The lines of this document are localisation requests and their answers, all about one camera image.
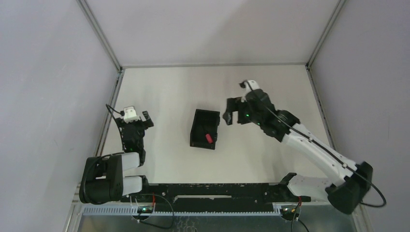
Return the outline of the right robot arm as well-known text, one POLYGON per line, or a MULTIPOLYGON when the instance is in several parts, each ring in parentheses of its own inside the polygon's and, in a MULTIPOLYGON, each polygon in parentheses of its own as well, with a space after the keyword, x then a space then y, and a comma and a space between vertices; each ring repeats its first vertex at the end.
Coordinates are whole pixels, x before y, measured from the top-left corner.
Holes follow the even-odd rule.
POLYGON ((349 215, 371 188, 370 164, 320 141, 260 88, 228 98, 224 112, 173 105, 159 119, 142 168, 158 194, 319 200, 349 215))

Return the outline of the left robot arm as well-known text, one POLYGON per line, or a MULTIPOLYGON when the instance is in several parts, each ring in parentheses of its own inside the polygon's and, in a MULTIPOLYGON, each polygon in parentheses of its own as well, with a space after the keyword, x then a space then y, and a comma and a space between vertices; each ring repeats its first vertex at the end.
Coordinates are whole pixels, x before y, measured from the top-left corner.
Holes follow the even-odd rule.
POLYGON ((143 190, 143 184, 146 182, 144 175, 124 174, 125 171, 141 167, 145 163, 145 131, 154 124, 147 111, 144 111, 143 115, 145 120, 115 119, 120 129, 122 152, 87 159, 79 190, 82 203, 98 205, 116 202, 123 196, 143 190))

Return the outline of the red handled screwdriver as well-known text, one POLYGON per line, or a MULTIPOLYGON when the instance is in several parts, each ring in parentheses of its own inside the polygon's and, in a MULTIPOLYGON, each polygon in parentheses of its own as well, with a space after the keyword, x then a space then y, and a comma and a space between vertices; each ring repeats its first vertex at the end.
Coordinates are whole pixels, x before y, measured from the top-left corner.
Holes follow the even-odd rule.
POLYGON ((213 138, 212 138, 211 134, 208 132, 208 130, 204 127, 204 125, 202 125, 202 129, 204 131, 206 141, 209 144, 213 144, 214 143, 213 138))

